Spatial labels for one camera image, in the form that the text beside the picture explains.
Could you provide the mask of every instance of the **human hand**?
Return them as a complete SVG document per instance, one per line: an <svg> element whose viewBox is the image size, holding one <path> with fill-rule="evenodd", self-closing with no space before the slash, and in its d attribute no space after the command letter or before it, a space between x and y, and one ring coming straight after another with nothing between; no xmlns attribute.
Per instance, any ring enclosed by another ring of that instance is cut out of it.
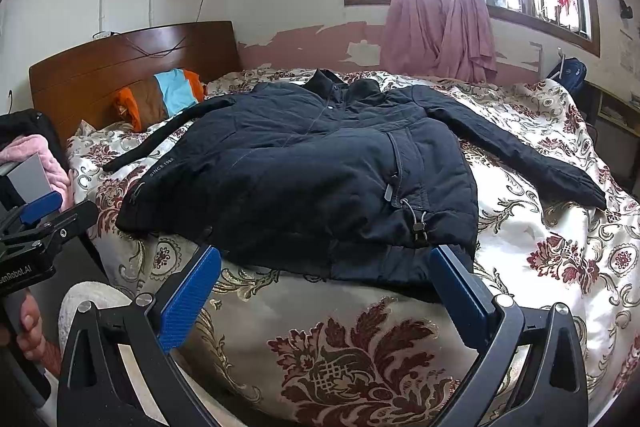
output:
<svg viewBox="0 0 640 427"><path fill-rule="evenodd" d="M24 330L18 334L17 342L24 357L28 360L42 360L46 349L46 340L42 334L42 317L38 303L29 291L20 307L20 323ZM0 346L7 346L10 340L9 331L0 326Z"/></svg>

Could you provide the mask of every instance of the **black bag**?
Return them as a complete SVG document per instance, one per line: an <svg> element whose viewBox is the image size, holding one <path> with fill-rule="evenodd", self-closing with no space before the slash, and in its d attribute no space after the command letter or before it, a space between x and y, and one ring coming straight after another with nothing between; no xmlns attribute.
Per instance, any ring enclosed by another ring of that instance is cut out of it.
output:
<svg viewBox="0 0 640 427"><path fill-rule="evenodd" d="M571 96L575 96L582 89L586 77L587 66L575 57L558 62L558 65L547 76L547 78L558 82Z"/></svg>

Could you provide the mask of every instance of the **patterned comforter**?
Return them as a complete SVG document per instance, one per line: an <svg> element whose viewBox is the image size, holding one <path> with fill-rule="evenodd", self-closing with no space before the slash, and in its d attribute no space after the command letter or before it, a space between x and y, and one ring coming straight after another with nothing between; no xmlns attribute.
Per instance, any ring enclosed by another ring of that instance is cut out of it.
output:
<svg viewBox="0 0 640 427"><path fill-rule="evenodd" d="M248 91L257 82L304 82L313 73L231 73L210 83L207 93ZM377 79L383 90L434 87L539 152L586 170L606 192L605 212L540 201L526 179L461 141L478 182L474 270L494 294L508 293L521 306L562 301L571 307L586 363L590 418L596 419L640 359L640 206L596 155L571 97L552 80L498 88L382 72L343 79L360 76ZM158 126L135 134L123 123L96 131L83 122L69 139L75 200L89 198L100 208L92 240L111 284L129 296L155 291L195 250L175 235L133 240L114 226L127 189L189 125L149 157L113 174L100 166ZM326 427L428 421L476 356L440 305L227 262L181 353L206 389L222 385L272 416ZM487 418L500 414L525 355L526 347L520 348Z"/></svg>

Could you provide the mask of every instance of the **jacket collar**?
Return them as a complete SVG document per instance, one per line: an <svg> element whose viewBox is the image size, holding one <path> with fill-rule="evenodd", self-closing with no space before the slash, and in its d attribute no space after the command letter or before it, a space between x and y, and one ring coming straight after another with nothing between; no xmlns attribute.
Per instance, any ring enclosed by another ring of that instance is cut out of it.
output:
<svg viewBox="0 0 640 427"><path fill-rule="evenodd" d="M347 100L361 100L380 93L380 86L375 80L364 78L349 85L329 70L316 70L314 76L303 87L325 100L336 100L343 96Z"/></svg>

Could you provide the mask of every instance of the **jacket pocket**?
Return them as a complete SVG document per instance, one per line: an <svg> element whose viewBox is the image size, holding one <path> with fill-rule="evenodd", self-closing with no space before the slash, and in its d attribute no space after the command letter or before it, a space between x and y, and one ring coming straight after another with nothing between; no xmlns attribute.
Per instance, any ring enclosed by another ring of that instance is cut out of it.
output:
<svg viewBox="0 0 640 427"><path fill-rule="evenodd" d="M385 200L402 208L405 199L414 210L428 210L424 190L424 163L407 128L386 132L394 153L396 172L388 180Z"/></svg>

